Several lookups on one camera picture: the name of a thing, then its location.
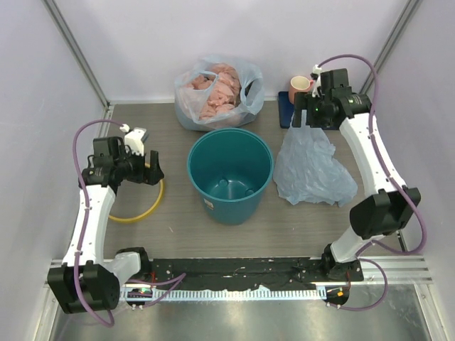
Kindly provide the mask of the light blue plastic bag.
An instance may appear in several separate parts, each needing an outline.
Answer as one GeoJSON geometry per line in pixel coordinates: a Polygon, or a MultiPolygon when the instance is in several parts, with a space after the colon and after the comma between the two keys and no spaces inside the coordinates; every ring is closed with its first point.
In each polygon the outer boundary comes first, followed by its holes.
{"type": "Polygon", "coordinates": [[[278,196],[300,202],[342,207],[357,195],[358,185],[335,157],[336,147],[320,128],[289,127],[277,155],[273,181],[278,196]]]}

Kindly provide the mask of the teal trash bin yellow rim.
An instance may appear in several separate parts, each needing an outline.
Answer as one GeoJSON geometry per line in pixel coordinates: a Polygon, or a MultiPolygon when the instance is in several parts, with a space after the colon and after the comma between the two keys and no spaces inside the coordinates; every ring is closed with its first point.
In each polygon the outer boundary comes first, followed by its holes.
{"type": "Polygon", "coordinates": [[[258,208],[274,171],[271,149],[258,135],[239,128],[201,136],[187,157],[190,182],[215,221],[238,225],[258,208]]]}

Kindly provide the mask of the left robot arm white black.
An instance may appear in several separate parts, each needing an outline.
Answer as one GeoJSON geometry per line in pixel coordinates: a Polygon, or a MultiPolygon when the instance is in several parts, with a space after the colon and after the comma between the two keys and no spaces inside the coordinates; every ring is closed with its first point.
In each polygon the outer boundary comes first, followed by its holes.
{"type": "Polygon", "coordinates": [[[110,262],[104,260],[109,214],[123,181],[159,185],[164,173],[157,151],[146,153],[147,133],[135,128],[124,137],[94,139],[94,153],[82,171],[80,209],[67,254],[61,266],[48,272],[48,285],[66,314],[113,310],[120,288],[129,279],[146,282],[151,264],[142,247],[121,249],[110,262]]]}

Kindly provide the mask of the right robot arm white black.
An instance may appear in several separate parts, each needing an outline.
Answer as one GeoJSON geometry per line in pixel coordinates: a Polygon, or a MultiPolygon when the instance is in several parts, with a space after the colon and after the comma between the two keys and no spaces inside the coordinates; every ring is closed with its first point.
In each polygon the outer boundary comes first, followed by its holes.
{"type": "Polygon", "coordinates": [[[336,129],[347,141],[358,165],[365,199],[349,213],[349,228],[324,249],[321,272],[342,281],[359,270],[356,257],[371,244],[403,229],[421,195],[409,188],[388,156],[380,137],[372,102],[352,91],[348,71],[314,66],[312,91],[294,96],[293,127],[336,129]]]}

